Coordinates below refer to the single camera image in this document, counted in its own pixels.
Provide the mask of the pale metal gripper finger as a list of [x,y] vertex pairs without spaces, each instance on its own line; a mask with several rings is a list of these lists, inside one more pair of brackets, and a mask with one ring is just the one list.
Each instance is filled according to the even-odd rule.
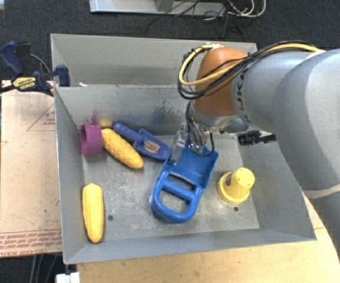
[[181,124],[174,136],[173,143],[171,145],[171,154],[169,157],[170,164],[173,165],[177,164],[185,148],[186,140],[187,140],[187,127],[186,124]]

